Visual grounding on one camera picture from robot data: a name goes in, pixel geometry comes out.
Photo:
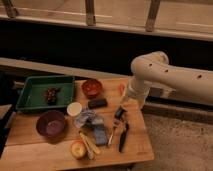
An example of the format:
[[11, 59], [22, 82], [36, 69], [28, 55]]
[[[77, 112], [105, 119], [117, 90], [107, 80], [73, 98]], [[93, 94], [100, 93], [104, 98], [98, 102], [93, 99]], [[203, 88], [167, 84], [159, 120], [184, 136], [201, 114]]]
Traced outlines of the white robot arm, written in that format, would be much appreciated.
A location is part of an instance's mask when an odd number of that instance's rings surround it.
[[143, 108], [151, 85], [160, 83], [213, 106], [213, 71], [172, 66], [164, 52], [156, 51], [134, 58], [131, 72], [122, 103], [134, 99]]

